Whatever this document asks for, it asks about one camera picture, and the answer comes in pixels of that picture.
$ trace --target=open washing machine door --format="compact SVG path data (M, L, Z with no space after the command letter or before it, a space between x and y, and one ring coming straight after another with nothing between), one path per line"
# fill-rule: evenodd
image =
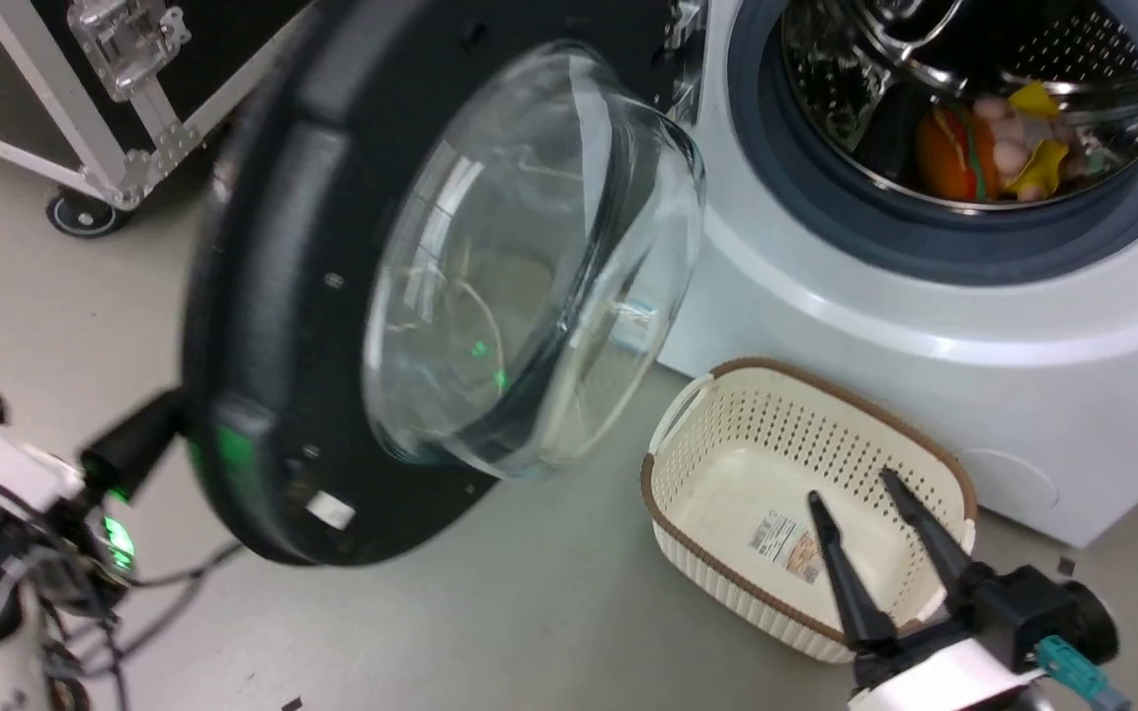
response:
M316 9L234 139L187 315L193 460L250 548L390 557L613 423L700 243L678 6Z

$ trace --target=floor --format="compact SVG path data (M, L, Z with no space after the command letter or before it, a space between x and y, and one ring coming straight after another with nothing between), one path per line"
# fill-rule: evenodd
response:
M176 378L204 176L203 162L190 165L121 235L82 243L47 224L50 185L0 162L0 392L14 437L72 453ZM304 711L843 708L848 670L753 630L655 548L637 464L683 382L652 373L587 462L547 482L497 487L398 561L298 571L238 559L132 659L134 708L279 711L297 698ZM146 574L226 539L180 453L117 512ZM1119 613L1124 653L1110 671L1138 708L1138 510L1081 552L986 518L986 561L1052 571L1070 555L1074 576ZM167 602L139 595L123 614L132 629ZM113 708L107 687L93 691L96 708Z

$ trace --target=beige basket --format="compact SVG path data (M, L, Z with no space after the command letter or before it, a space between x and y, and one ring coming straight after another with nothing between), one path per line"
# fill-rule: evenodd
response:
M907 629L942 585L880 481L892 468L971 552L978 503L951 455L897 417L765 358L733 361L678 394L644 458L661 552L741 618L823 662L849 662L810 531L823 496L877 606Z

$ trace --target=teal connector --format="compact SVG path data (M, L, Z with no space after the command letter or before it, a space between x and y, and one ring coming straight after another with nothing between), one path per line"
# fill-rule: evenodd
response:
M1078 693L1092 711L1130 711L1130 701L1110 685L1100 668L1071 647L1070 643L1053 635L1034 647L1040 670L1056 679L1071 692Z

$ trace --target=stainless steel drum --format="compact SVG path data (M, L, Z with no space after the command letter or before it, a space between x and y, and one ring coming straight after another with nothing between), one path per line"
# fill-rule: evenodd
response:
M949 57L940 46L975 0L793 0L782 18L782 61L797 102L834 149L881 189L962 213L1016 210L1072 198L1138 159L1138 52L1095 0L1052 0L1031 13L997 56ZM929 13L929 22L925 19ZM912 171L884 170L865 135L884 122L920 121L926 102L974 98L975 82L1012 93L1042 82L1074 127L1087 175L1039 202L958 202L926 192ZM884 143L910 143L901 125ZM889 137L897 135L899 140ZM901 166L902 157L889 165Z

